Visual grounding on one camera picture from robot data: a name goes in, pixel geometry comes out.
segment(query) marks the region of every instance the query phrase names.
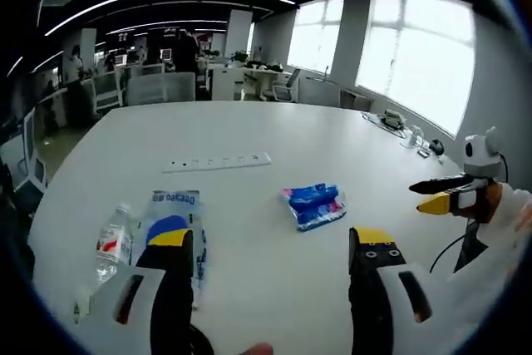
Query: office chair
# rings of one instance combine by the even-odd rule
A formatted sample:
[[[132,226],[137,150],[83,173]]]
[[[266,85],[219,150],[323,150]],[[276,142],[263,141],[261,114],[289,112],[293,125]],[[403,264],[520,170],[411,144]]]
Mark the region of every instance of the office chair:
[[[111,108],[122,107],[122,91],[116,79],[116,71],[94,76],[92,79],[93,111],[99,115],[101,111],[109,111]]]
[[[297,100],[298,78],[301,73],[301,68],[293,71],[292,76],[288,79],[286,84],[280,82],[273,83],[272,95],[275,101],[283,103],[295,103]]]
[[[34,140],[35,109],[25,117],[22,126],[24,158],[18,162],[19,170],[26,176],[15,188],[18,206],[30,215],[37,211],[44,190],[48,186],[47,168],[39,158]]]

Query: window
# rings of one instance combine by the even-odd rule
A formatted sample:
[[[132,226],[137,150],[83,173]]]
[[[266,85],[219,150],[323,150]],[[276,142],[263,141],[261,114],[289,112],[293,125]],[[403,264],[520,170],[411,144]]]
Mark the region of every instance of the window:
[[[249,35],[248,35],[248,46],[246,47],[246,52],[251,56],[251,44],[253,43],[253,32],[255,30],[255,23],[252,22],[251,26],[249,27]]]
[[[303,4],[293,24],[288,64],[325,73],[333,64],[343,0]]]
[[[97,66],[98,62],[105,57],[105,53],[103,51],[94,53],[94,65]]]
[[[456,136],[475,69],[475,26],[456,0],[373,0],[356,85]]]
[[[52,85],[59,87],[59,67],[52,68]]]

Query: electrical outlet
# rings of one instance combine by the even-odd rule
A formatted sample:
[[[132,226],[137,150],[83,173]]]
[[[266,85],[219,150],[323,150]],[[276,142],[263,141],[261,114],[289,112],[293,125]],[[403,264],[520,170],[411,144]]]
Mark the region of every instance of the electrical outlet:
[[[186,172],[187,170],[221,170],[223,168],[241,168],[271,164],[272,160],[266,153],[247,155],[226,155],[223,157],[190,158],[172,160],[163,169],[163,173]]]

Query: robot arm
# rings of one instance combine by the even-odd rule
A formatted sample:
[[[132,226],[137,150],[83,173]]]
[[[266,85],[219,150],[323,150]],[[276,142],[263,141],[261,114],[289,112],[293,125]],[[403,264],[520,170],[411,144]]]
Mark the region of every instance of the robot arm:
[[[488,223],[500,199],[497,196],[492,199],[494,196],[490,195],[498,190],[494,185],[497,185],[495,177],[502,164],[499,147],[494,127],[485,136],[467,136],[462,175],[425,180],[410,186],[410,190],[416,193],[434,195],[417,209],[427,214],[452,213]]]

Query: blue tissue packet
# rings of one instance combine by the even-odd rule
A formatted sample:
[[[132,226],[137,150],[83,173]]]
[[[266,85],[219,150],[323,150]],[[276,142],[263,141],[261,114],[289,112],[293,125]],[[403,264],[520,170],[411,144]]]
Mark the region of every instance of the blue tissue packet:
[[[342,218],[347,210],[336,185],[324,183],[303,188],[283,189],[298,230],[306,232]]]
[[[338,196],[336,185],[325,185],[324,183],[309,187],[284,189],[283,192],[288,196],[290,206],[300,212],[307,208],[315,208],[317,205],[330,203]]]

